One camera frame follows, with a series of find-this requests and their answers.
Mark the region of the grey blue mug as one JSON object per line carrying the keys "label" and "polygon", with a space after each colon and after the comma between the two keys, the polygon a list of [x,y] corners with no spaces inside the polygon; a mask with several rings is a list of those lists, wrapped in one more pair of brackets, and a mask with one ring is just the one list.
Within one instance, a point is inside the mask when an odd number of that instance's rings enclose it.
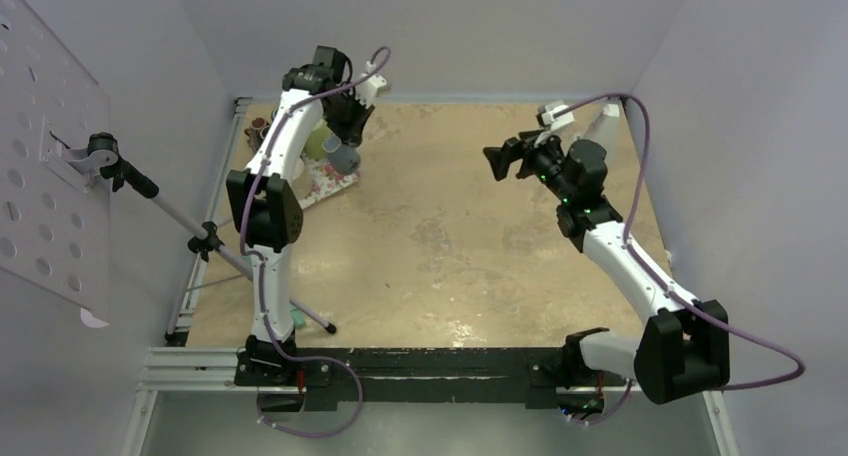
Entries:
{"label": "grey blue mug", "polygon": [[346,144],[340,144],[333,151],[327,151],[327,159],[333,169],[342,175],[356,173],[361,165],[361,156],[357,149]]}

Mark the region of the light green mug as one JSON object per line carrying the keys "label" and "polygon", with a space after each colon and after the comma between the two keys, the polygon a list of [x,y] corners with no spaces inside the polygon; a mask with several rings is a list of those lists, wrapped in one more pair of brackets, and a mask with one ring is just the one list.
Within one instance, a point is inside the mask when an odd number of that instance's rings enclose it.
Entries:
{"label": "light green mug", "polygon": [[339,150],[341,144],[340,138],[325,121],[320,120],[308,136],[302,154],[305,159],[327,160]]}

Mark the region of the beige cream mug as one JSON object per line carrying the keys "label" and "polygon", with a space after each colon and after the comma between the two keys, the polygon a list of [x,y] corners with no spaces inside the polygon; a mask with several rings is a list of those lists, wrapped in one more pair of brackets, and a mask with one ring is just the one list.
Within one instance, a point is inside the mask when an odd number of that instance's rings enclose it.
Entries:
{"label": "beige cream mug", "polygon": [[298,201],[305,200],[312,192],[313,178],[302,158],[297,159],[289,184]]}

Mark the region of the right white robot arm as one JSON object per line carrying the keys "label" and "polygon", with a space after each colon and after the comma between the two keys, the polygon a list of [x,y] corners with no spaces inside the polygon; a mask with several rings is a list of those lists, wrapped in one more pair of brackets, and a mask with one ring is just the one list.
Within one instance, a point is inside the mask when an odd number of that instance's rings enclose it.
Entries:
{"label": "right white robot arm", "polygon": [[497,181],[512,164],[517,178],[533,177],[558,200],[560,232],[614,283],[643,324],[639,339],[607,328],[567,336],[547,370],[564,386],[584,383],[600,371],[638,384],[647,398],[664,404],[715,390],[730,379],[725,308],[702,301],[675,285],[638,242],[604,194],[605,148],[577,140],[564,148],[558,137],[544,142],[539,131],[522,132],[482,153]]}

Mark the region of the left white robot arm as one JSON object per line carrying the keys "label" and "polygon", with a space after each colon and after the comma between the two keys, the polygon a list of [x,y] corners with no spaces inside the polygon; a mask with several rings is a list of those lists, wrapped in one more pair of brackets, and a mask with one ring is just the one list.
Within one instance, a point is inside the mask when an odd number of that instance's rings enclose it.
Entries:
{"label": "left white robot arm", "polygon": [[237,353],[237,386],[297,383],[305,362],[297,354],[291,314],[291,259],[304,226],[303,208],[292,183],[314,127],[324,122],[339,143],[339,173],[357,170],[364,127],[376,99],[389,89],[381,71],[391,51],[378,48],[361,73],[350,58],[328,46],[311,62],[282,78],[282,92],[260,149],[242,170],[229,172],[225,186],[239,247],[248,257],[254,287],[251,333]]}

